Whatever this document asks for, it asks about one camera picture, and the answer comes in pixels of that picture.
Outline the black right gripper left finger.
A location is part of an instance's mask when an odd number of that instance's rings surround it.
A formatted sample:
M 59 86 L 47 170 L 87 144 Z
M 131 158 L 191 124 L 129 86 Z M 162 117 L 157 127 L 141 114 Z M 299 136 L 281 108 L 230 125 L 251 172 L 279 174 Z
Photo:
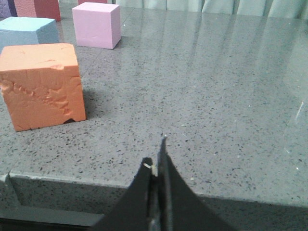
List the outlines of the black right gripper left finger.
M 115 207 L 90 228 L 91 231 L 146 231 L 148 230 L 148 200 L 152 159 L 147 157 L 131 185 Z

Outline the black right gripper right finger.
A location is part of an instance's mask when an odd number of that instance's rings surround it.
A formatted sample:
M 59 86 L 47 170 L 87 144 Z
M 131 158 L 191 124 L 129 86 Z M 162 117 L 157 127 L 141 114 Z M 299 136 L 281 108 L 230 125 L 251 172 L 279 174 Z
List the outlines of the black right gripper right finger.
M 162 231 L 234 231 L 206 207 L 176 170 L 167 154 L 166 137 L 158 153 L 158 201 Z

